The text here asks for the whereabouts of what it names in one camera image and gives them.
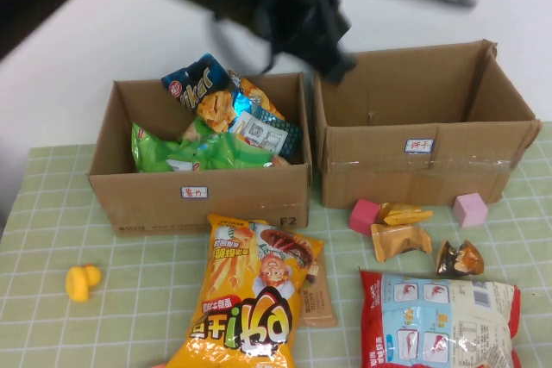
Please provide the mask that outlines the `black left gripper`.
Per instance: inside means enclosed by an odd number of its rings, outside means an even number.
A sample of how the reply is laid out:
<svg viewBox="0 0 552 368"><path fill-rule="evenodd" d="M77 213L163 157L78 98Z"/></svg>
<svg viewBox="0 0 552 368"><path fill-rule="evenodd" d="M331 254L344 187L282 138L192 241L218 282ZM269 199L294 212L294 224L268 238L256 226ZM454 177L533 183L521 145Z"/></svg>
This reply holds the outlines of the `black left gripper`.
<svg viewBox="0 0 552 368"><path fill-rule="evenodd" d="M310 65L332 65L320 72L331 84L341 83L355 68L355 57L339 47L349 29L339 0L258 1L255 24L270 44L270 64L278 54L288 53Z"/></svg>

